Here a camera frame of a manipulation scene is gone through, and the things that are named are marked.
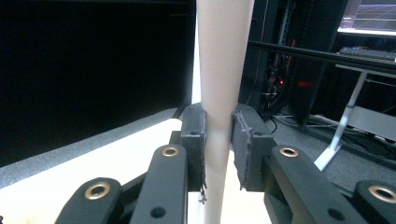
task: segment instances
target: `white pole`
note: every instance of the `white pole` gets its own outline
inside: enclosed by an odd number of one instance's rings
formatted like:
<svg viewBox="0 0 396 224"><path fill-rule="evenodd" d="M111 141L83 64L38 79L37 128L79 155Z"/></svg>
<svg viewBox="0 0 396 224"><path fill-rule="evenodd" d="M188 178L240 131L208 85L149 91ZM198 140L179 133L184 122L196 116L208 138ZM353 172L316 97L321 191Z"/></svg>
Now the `white pole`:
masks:
<svg viewBox="0 0 396 224"><path fill-rule="evenodd" d="M220 223L232 112L248 44L254 0L197 0L202 106L206 111L205 223Z"/></svg>

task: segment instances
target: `white cylindrical object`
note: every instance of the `white cylindrical object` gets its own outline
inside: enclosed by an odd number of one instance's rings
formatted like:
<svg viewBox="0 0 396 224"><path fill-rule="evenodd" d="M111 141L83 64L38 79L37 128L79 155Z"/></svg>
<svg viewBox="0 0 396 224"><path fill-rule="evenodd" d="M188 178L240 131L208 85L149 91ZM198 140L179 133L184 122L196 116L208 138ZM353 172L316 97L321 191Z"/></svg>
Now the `white cylindrical object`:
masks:
<svg viewBox="0 0 396 224"><path fill-rule="evenodd" d="M205 223L220 223L227 160L254 0L198 0L202 106L206 111Z"/></svg>

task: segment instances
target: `electronic equipment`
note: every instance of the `electronic equipment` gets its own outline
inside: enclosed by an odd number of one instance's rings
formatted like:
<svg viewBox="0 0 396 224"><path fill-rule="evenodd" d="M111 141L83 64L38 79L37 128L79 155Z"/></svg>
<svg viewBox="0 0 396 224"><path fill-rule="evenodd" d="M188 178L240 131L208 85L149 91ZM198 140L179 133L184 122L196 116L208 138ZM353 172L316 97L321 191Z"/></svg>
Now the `electronic equipment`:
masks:
<svg viewBox="0 0 396 224"><path fill-rule="evenodd" d="M388 51L383 51L383 50L343 47L340 49L339 53L351 55L351 56L358 56L358 57L364 57L364 58L372 58L372 59L396 62L396 53L395 52L388 52Z"/></svg>
<svg viewBox="0 0 396 224"><path fill-rule="evenodd" d="M339 33L396 36L395 0L349 0Z"/></svg>

